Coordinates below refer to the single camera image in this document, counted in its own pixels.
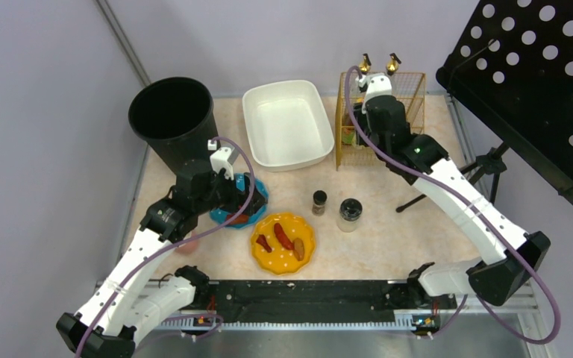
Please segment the glass bottle brown contents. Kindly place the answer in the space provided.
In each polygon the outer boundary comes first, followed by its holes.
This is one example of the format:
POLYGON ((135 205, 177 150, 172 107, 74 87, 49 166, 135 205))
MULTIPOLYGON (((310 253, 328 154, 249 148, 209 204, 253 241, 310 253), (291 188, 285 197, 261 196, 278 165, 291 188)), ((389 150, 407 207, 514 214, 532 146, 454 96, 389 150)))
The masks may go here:
POLYGON ((369 55, 367 53, 362 53, 362 60, 360 61, 360 63, 357 66, 359 73, 361 75, 369 74, 369 72, 371 70, 371 65, 372 65, 372 63, 371 63, 371 60, 369 58, 369 55))

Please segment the glass oil bottle gold spout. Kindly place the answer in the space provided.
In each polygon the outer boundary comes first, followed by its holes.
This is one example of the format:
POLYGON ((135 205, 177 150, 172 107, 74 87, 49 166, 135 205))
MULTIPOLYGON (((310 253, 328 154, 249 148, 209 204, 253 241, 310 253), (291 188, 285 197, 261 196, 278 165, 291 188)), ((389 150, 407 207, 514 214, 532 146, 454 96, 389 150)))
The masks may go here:
POLYGON ((398 58, 396 53, 389 55, 389 62, 386 64, 386 73, 388 76, 393 76, 400 68, 402 61, 398 58))

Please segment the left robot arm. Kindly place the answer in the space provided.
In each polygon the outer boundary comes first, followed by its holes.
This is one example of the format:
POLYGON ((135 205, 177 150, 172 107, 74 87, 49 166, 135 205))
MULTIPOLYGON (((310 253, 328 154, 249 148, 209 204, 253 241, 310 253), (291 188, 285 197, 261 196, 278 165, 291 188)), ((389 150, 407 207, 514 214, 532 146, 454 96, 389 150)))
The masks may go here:
POLYGON ((184 266, 163 288, 139 296, 160 264, 176 249, 209 236, 266 203, 253 168, 237 180, 229 159, 183 164, 175 184, 148 207, 120 261, 57 330, 76 357, 132 357, 144 338, 174 311, 194 303, 203 274, 184 266))

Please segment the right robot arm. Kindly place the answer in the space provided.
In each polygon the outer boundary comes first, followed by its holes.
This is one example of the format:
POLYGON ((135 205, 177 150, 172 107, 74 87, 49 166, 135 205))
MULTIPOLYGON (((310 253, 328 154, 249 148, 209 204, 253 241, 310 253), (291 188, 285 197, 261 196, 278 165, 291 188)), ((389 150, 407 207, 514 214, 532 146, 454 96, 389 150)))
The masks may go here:
POLYGON ((549 238, 507 219, 432 136, 413 133, 396 97, 377 95, 351 106, 347 113, 356 135, 390 171, 435 203, 480 255, 458 263, 423 265, 417 279, 426 294, 475 295, 502 306, 529 279, 539 279, 537 270, 550 248, 549 238))

